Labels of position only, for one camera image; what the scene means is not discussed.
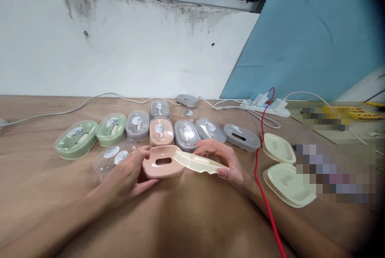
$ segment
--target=red cable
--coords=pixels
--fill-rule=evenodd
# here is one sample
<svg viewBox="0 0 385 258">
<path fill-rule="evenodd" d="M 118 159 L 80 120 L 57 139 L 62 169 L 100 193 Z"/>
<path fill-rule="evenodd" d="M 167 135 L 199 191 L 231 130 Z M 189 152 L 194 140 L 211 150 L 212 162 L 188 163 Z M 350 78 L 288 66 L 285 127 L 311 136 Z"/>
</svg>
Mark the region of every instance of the red cable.
<svg viewBox="0 0 385 258">
<path fill-rule="evenodd" d="M 263 139 L 264 139 L 264 132 L 263 132 L 263 117 L 265 116 L 265 112 L 267 110 L 267 107 L 270 105 L 270 103 L 272 102 L 273 98 L 274 98 L 274 94 L 276 93 L 276 89 L 274 87 L 272 87 L 269 92 L 273 90 L 273 96 L 272 98 L 270 99 L 270 101 L 267 103 L 267 106 L 265 108 L 265 111 L 263 111 L 263 115 L 262 115 L 262 119 L 261 119 L 261 128 L 262 128 L 262 139 L 261 139 L 261 147 L 262 147 L 262 142 L 263 142 Z M 269 202 L 267 201 L 266 199 L 266 196 L 265 196 L 265 193 L 263 192 L 263 189 L 262 189 L 262 186 L 261 186 L 261 183 L 259 182 L 258 180 L 258 177 L 257 177 L 257 166 L 258 166 L 258 152 L 259 152 L 259 149 L 261 148 L 259 147 L 258 150 L 257 150 L 257 153 L 255 154 L 255 169 L 254 169 L 254 177 L 258 183 L 258 186 L 259 186 L 259 189 L 261 190 L 261 193 L 262 193 L 262 197 L 265 201 L 265 204 L 266 204 L 266 208 L 267 208 L 267 211 L 269 213 L 269 217 L 270 217 L 270 222 L 272 223 L 272 228 L 273 228 L 273 232 L 274 232 L 274 236 L 276 237 L 276 240 L 277 240 L 277 244 L 278 244 L 278 247 L 280 249 L 280 252 L 281 252 L 281 255 L 283 258 L 286 258 L 286 254 L 285 254 L 285 251 L 284 251 L 284 248 L 282 247 L 282 243 L 281 243 L 281 239 L 280 239 L 280 235 L 278 234 L 278 231 L 277 231 L 277 227 L 276 227 L 276 223 L 274 221 L 274 217 L 273 217 L 273 213 L 270 209 L 270 206 L 269 206 Z"/>
</svg>

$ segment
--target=green soap dish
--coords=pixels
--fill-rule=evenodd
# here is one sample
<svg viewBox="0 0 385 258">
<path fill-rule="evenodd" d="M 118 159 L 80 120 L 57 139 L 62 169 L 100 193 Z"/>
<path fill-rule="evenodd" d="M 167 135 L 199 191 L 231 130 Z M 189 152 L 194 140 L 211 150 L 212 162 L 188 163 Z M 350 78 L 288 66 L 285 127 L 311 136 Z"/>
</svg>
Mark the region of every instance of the green soap dish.
<svg viewBox="0 0 385 258">
<path fill-rule="evenodd" d="M 126 116 L 121 113 L 109 114 L 96 130 L 99 144 L 104 147 L 114 146 L 123 141 L 126 135 Z"/>
<path fill-rule="evenodd" d="M 55 149 L 63 159 L 83 157 L 95 145 L 98 123 L 84 120 L 73 124 L 55 141 Z"/>
</svg>

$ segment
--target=left hand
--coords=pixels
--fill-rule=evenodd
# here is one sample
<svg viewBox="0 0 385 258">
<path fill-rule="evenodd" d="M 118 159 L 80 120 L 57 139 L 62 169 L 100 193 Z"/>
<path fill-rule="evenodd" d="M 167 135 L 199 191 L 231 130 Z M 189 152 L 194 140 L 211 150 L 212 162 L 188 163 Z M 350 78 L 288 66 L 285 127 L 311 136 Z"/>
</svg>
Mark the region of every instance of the left hand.
<svg viewBox="0 0 385 258">
<path fill-rule="evenodd" d="M 150 158 L 151 146 L 143 146 L 120 162 L 95 190 L 89 195 L 98 196 L 114 208 L 150 189 L 160 179 L 137 183 L 144 159 Z"/>
</svg>

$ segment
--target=hand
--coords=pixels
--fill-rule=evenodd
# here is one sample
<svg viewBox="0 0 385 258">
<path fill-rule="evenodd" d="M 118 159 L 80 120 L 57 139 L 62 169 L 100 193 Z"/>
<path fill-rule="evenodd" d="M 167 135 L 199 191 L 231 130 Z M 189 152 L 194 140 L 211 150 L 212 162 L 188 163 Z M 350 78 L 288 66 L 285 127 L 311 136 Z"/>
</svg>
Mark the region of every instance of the hand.
<svg viewBox="0 0 385 258">
<path fill-rule="evenodd" d="M 150 189 L 160 179 L 151 179 L 137 183 L 140 168 L 144 159 L 150 158 L 151 146 L 136 149 L 120 162 L 90 195 L 98 196 L 109 206 L 116 207 Z"/>
<path fill-rule="evenodd" d="M 218 176 L 229 181 L 235 186 L 246 188 L 252 183 L 253 178 L 243 169 L 233 148 L 215 140 L 206 139 L 195 144 L 198 148 L 195 155 L 208 157 L 210 154 L 217 156 L 221 164 L 230 168 L 218 169 Z"/>
</svg>

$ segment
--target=right hand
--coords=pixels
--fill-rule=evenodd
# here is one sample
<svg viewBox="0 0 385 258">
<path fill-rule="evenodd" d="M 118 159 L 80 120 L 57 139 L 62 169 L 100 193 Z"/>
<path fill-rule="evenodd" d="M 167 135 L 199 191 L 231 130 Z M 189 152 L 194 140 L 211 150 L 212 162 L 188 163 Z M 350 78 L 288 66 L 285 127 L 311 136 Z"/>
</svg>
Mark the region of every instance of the right hand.
<svg viewBox="0 0 385 258">
<path fill-rule="evenodd" d="M 229 169 L 218 169 L 218 176 L 243 189 L 252 183 L 253 178 L 245 171 L 238 160 L 233 148 L 215 140 L 205 139 L 195 144 L 198 148 L 194 151 L 195 155 L 208 157 L 210 154 L 217 156 L 221 164 Z"/>
</svg>

